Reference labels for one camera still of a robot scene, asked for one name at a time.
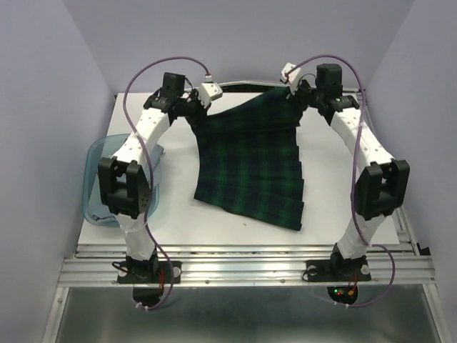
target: gray wall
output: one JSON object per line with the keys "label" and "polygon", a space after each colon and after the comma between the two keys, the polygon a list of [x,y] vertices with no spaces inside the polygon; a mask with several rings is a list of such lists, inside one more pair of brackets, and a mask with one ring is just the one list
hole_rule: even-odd
{"label": "gray wall", "polygon": [[0,3],[0,342],[40,342],[112,96],[60,0]]}
{"label": "gray wall", "polygon": [[[64,0],[109,85],[123,91],[142,66],[171,55],[203,60],[218,81],[278,80],[288,61],[322,53],[351,61],[368,83],[413,0]],[[151,91],[166,70],[134,87]],[[345,85],[356,83],[349,72]]]}
{"label": "gray wall", "polygon": [[416,0],[369,87],[377,134],[411,164],[406,210],[457,341],[457,2]]}

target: blue translucent basket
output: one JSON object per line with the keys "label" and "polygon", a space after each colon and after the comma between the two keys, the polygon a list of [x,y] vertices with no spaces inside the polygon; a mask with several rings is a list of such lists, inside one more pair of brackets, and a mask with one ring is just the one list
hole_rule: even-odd
{"label": "blue translucent basket", "polygon": [[[84,172],[84,185],[83,185],[83,214],[84,218],[87,221],[94,225],[98,226],[108,226],[108,227],[116,227],[119,226],[119,223],[113,218],[110,220],[100,220],[95,214],[94,210],[97,208],[100,210],[100,207],[106,207],[105,205],[101,204],[101,197],[100,197],[100,188],[99,188],[99,177],[97,175],[97,166],[100,161],[101,157],[111,157],[116,151],[121,148],[122,144],[126,141],[128,134],[117,134],[114,136],[107,136],[97,140],[95,143],[91,145],[89,151],[87,153],[87,160],[86,160],[86,170]],[[163,155],[163,148],[161,146],[157,146],[160,148],[159,154],[160,156],[155,156],[156,160],[160,159]],[[157,149],[153,150],[151,153],[151,158],[153,158],[152,154],[157,154]],[[160,169],[160,162],[157,162],[156,167],[154,168],[154,191],[152,196],[152,203],[149,207],[148,216],[151,216],[154,211],[157,209],[159,205],[159,181],[161,179],[161,169]]]}

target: robotic arm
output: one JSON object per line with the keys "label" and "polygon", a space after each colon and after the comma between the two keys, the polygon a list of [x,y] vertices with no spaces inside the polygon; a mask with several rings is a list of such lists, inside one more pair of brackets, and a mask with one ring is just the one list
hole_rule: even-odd
{"label": "robotic arm", "polygon": [[189,122],[197,121],[207,115],[211,101],[222,96],[221,87],[211,82],[210,77],[187,96],[185,80],[184,75],[165,73],[162,87],[144,104],[137,132],[111,158],[102,158],[98,165],[101,202],[115,214],[125,234],[126,270],[135,269],[135,275],[145,278],[155,275],[158,258],[140,216],[151,201],[151,180],[146,176],[148,164],[139,136],[150,152],[174,120],[184,116]]}
{"label": "robotic arm", "polygon": [[[281,72],[281,81],[290,89],[289,99],[303,110],[309,106],[318,109],[353,155],[361,113],[352,96],[343,96],[341,67],[338,64],[317,66],[315,88],[304,79],[301,68],[288,74],[294,67],[287,64]],[[354,192],[356,219],[363,237],[370,243],[384,219],[402,205],[410,168],[408,162],[395,160],[365,123],[362,123],[357,160],[360,174]],[[369,281],[367,248],[351,218],[330,260],[307,264],[308,281],[348,281],[354,273],[359,280]]]}

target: gray floor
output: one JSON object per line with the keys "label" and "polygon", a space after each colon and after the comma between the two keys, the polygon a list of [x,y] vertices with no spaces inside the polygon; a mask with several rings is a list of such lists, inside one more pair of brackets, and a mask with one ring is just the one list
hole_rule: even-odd
{"label": "gray floor", "polygon": [[[359,302],[382,289],[362,287]],[[341,309],[310,292],[175,289],[168,307],[145,312],[135,308],[131,289],[72,289],[58,342],[439,342],[421,286],[396,286],[363,309]]]}

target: cloth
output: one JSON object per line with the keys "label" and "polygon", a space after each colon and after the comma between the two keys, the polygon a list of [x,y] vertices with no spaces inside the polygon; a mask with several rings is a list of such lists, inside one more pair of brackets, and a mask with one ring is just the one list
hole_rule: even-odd
{"label": "cloth", "polygon": [[[161,145],[156,144],[154,149],[152,149],[151,154],[149,155],[151,157],[152,168],[154,170],[154,172],[153,172],[154,190],[153,190],[152,199],[151,199],[152,202],[155,201],[158,185],[159,185],[160,181],[162,180],[162,173],[161,173],[161,169],[159,168],[159,162],[160,162],[160,158],[164,154],[165,154],[164,148]],[[144,174],[146,175],[146,179],[149,181],[149,179],[150,179],[149,171],[145,170]],[[98,225],[115,226],[118,224],[114,214],[112,214],[109,211],[109,208],[106,205],[103,205],[101,203],[98,175],[95,178],[94,187],[92,189],[91,197],[89,199],[89,216],[91,216],[91,218],[93,220],[95,220]]]}
{"label": "cloth", "polygon": [[277,88],[193,126],[200,170],[194,198],[227,212],[301,229],[302,166],[296,127],[302,111]]}

